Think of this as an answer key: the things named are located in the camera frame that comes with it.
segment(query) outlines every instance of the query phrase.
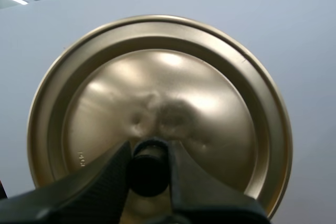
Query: can rim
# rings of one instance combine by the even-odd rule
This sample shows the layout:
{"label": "can rim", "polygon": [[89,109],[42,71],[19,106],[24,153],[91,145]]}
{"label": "can rim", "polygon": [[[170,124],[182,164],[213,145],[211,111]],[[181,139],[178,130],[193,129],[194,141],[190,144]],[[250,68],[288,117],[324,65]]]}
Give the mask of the can rim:
{"label": "can rim", "polygon": [[49,67],[46,74],[42,78],[37,91],[33,97],[33,102],[30,106],[29,115],[28,115],[28,123],[27,123],[27,153],[28,153],[28,163],[29,163],[29,169],[30,173],[33,178],[34,185],[36,187],[39,187],[39,183],[36,178],[36,174],[33,171],[33,158],[31,153],[32,148],[32,138],[30,137],[30,133],[32,131],[32,119],[35,117],[35,107],[37,106],[37,103],[42,95],[42,92],[47,85],[46,80],[55,72],[57,71],[57,68],[62,62],[67,59],[71,55],[73,51],[75,51],[77,48],[79,48],[81,45],[85,44],[88,40],[91,40],[100,34],[106,32],[107,30],[111,30],[117,27],[121,27],[124,25],[129,24],[135,24],[135,23],[143,23],[143,22],[167,22],[167,23],[177,23],[182,24],[186,26],[190,26],[199,30],[202,30],[206,33],[209,33],[220,40],[224,41],[225,43],[232,46],[234,49],[236,49],[240,54],[242,54],[257,70],[257,72],[260,74],[262,79],[265,81],[265,84],[267,85],[269,91],[271,92],[274,101],[276,103],[277,109],[279,111],[279,114],[281,116],[281,121],[284,125],[283,132],[285,134],[286,138],[286,149],[287,149],[287,165],[285,170],[285,176],[282,183],[282,187],[280,189],[280,193],[275,201],[275,204],[272,208],[272,210],[269,213],[269,218],[272,218],[274,213],[276,212],[277,208],[280,205],[281,200],[284,197],[286,188],[288,186],[290,173],[291,173],[291,166],[292,166],[292,133],[291,133],[291,126],[290,126],[290,120],[289,115],[284,103],[284,100],[279,92],[278,87],[276,86],[275,82],[273,81],[272,77],[266,70],[266,68],[259,62],[259,60],[242,44],[237,42],[236,40],[232,39],[230,36],[225,34],[224,32],[220,31],[219,29],[216,29],[210,25],[203,24],[201,22],[189,19],[189,18],[183,18],[183,17],[177,17],[177,16],[170,16],[170,15],[141,15],[141,16],[133,16],[129,18],[120,19],[105,25],[102,25],[90,32],[88,32],[86,35],[82,36],[80,39],[78,39],[75,43],[73,43],[70,47],[68,47],[55,61],[54,63]]}

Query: shiny metal surface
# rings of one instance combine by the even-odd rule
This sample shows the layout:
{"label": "shiny metal surface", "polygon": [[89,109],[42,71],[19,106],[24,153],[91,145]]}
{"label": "shiny metal surface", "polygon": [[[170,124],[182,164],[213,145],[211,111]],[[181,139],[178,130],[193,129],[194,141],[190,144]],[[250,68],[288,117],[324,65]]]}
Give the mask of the shiny metal surface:
{"label": "shiny metal surface", "polygon": [[[290,173],[289,119],[267,71],[227,35],[185,18],[140,16],[81,38],[32,104],[34,182],[49,184],[117,143],[149,136],[181,141],[208,173],[274,214]],[[167,191],[130,192],[122,222],[169,209]]]}

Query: metal lid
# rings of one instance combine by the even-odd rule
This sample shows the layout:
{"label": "metal lid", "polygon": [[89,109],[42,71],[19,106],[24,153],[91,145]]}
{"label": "metal lid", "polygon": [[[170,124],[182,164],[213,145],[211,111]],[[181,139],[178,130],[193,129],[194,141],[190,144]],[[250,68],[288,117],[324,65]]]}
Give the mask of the metal lid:
{"label": "metal lid", "polygon": [[[28,124],[36,186],[80,169],[112,145],[180,140],[218,180],[272,216],[291,166],[287,112],[271,77],[219,30],[172,16],[107,24],[67,49],[45,75]],[[122,221],[169,211],[169,195],[130,192]]]}

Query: black cylinder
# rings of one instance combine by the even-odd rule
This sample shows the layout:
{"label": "black cylinder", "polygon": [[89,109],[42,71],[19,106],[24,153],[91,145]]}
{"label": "black cylinder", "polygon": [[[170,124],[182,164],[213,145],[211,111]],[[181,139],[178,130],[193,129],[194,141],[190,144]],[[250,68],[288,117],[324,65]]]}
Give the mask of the black cylinder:
{"label": "black cylinder", "polygon": [[144,197],[153,197],[166,190],[170,172],[167,148],[162,141],[147,140],[135,148],[127,179],[130,188]]}

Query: white wall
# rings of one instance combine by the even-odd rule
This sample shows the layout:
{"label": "white wall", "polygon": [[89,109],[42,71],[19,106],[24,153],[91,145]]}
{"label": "white wall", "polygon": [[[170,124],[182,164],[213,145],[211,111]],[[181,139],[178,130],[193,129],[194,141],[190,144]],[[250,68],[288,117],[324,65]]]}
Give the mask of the white wall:
{"label": "white wall", "polygon": [[274,223],[334,223],[335,0],[44,0],[0,10],[0,179],[33,189],[26,122],[34,92],[72,42],[104,23],[172,14],[213,25],[268,69],[291,117],[294,158]]}

